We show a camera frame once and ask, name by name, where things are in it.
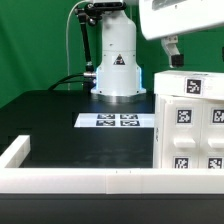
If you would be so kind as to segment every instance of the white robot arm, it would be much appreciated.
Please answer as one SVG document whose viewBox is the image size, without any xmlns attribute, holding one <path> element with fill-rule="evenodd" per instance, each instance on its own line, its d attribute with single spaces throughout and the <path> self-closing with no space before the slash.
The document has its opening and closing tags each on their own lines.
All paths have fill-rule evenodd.
<svg viewBox="0 0 224 224">
<path fill-rule="evenodd" d="M 108 102 L 132 102 L 146 93 L 136 63 L 136 26 L 124 13 L 125 8 L 123 0 L 93 0 L 85 6 L 92 24 L 102 20 L 102 63 L 91 93 Z"/>
</svg>

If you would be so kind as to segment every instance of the green background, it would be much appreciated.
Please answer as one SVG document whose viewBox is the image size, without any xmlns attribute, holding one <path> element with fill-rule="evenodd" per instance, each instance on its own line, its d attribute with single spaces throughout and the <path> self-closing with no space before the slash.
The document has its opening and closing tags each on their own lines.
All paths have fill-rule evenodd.
<svg viewBox="0 0 224 224">
<path fill-rule="evenodd" d="M 75 0 L 0 1 L 0 107 L 29 90 L 45 90 L 67 75 L 65 30 Z M 137 62 L 143 68 L 143 86 L 153 89 L 153 74 L 170 69 L 160 40 L 146 41 L 141 34 L 137 7 L 127 10 L 137 25 Z M 89 27 L 93 62 L 101 62 L 101 32 Z M 70 25 L 71 73 L 84 71 L 84 54 L 78 20 Z M 224 29 L 179 37 L 185 55 L 182 70 L 224 72 Z M 74 84 L 72 89 L 80 89 Z"/>
</svg>

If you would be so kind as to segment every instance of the white frame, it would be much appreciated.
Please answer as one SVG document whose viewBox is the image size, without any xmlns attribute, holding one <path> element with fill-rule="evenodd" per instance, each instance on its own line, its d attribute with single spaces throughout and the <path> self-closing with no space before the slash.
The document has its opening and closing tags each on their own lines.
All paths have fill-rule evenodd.
<svg viewBox="0 0 224 224">
<path fill-rule="evenodd" d="M 154 0 L 139 0 L 142 33 L 146 39 L 162 38 L 224 24 L 223 0 L 186 0 L 153 10 Z"/>
<path fill-rule="evenodd" d="M 0 157 L 0 194 L 224 194 L 224 170 L 18 168 L 30 137 Z"/>
</svg>

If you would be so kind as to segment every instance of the black tabletop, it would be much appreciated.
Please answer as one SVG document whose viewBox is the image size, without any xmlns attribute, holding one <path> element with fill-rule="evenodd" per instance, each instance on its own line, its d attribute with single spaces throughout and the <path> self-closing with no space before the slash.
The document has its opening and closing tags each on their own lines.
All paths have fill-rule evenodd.
<svg viewBox="0 0 224 224">
<path fill-rule="evenodd" d="M 74 128 L 79 113 L 153 113 L 153 94 L 133 103 L 96 101 L 82 91 L 30 91 L 0 110 L 0 152 L 31 135 L 23 167 L 152 167 L 153 128 Z"/>
</svg>

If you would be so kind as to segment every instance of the black table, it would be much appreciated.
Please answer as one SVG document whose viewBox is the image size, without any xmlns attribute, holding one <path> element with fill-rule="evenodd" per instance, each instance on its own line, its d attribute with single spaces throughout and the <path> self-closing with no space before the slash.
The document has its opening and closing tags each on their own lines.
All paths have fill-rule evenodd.
<svg viewBox="0 0 224 224">
<path fill-rule="evenodd" d="M 84 92 L 26 92 L 0 110 L 0 152 L 31 135 L 23 167 L 151 168 L 152 128 L 74 128 L 79 113 L 153 113 L 154 97 L 98 102 Z M 4 224 L 222 223 L 223 195 L 0 194 Z"/>
</svg>

